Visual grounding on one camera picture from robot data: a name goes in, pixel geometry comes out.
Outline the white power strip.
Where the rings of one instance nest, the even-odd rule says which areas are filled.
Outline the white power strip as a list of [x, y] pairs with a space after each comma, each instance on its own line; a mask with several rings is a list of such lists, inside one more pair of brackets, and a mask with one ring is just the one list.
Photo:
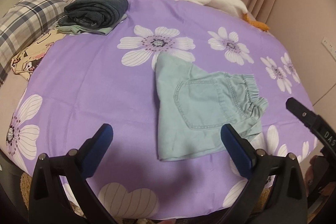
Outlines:
[[331, 57], [336, 60], [336, 47], [332, 42], [324, 37], [321, 41], [321, 44], [325, 47], [325, 49], [330, 53]]

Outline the light blue denim pants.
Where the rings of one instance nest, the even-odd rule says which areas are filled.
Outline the light blue denim pants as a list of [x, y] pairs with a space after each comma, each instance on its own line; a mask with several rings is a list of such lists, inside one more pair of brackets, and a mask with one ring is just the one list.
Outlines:
[[193, 159], [226, 150], [221, 128], [230, 124], [248, 140], [262, 132], [268, 101], [253, 75], [208, 73], [193, 63], [160, 53], [155, 68], [159, 99], [158, 158]]

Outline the plaid grey pillow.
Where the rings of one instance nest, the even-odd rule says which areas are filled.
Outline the plaid grey pillow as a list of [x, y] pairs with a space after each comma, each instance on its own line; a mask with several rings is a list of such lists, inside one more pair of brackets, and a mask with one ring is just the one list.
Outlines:
[[21, 0], [1, 18], [1, 84], [11, 59], [64, 15], [63, 0]]

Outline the folded dark denim jeans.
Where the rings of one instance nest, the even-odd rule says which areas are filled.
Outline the folded dark denim jeans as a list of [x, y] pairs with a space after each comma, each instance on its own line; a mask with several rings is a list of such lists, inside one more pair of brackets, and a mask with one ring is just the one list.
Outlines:
[[92, 30], [111, 27], [126, 13], [127, 0], [76, 0], [64, 7], [61, 26], [79, 25]]

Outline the folded green garment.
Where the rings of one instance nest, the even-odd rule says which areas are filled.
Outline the folded green garment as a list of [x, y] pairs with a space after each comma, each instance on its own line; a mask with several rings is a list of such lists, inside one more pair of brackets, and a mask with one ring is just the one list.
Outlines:
[[123, 22], [127, 18], [126, 14], [123, 14], [123, 16], [114, 24], [112, 24], [111, 27], [106, 28], [99, 28], [99, 29], [92, 29], [88, 27], [83, 27], [80, 25], [71, 25], [71, 26], [56, 26], [55, 28], [63, 34], [68, 35], [79, 35], [79, 34], [97, 34], [97, 35], [108, 35], [114, 28], [121, 22]]

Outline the cartoon print yellow cloth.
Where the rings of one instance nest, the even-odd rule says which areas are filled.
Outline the cartoon print yellow cloth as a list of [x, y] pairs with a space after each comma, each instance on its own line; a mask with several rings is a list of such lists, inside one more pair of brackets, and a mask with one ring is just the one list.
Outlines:
[[21, 75], [28, 81], [50, 47], [65, 36], [66, 34], [59, 32], [57, 29], [49, 30], [12, 58], [11, 70], [13, 73]]

